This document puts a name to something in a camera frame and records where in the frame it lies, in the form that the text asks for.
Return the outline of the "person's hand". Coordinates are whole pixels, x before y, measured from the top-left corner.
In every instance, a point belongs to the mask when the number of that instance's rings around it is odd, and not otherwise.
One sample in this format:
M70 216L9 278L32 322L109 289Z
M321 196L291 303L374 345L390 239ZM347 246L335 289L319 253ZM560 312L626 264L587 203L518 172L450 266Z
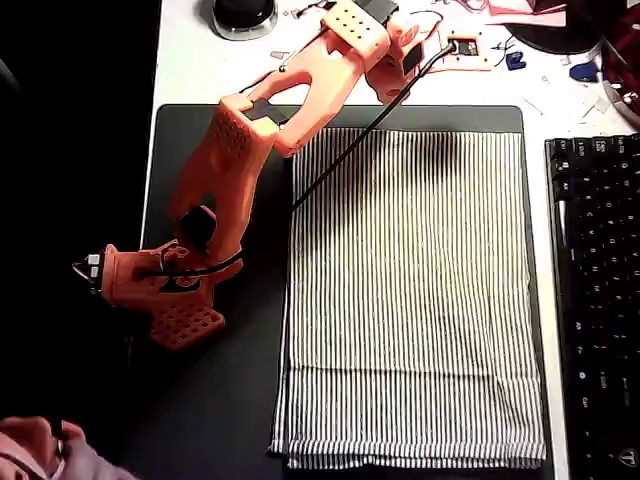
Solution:
M54 431L44 417L1 420L2 479L63 479L71 466L67 444L85 440L83 429L65 420Z

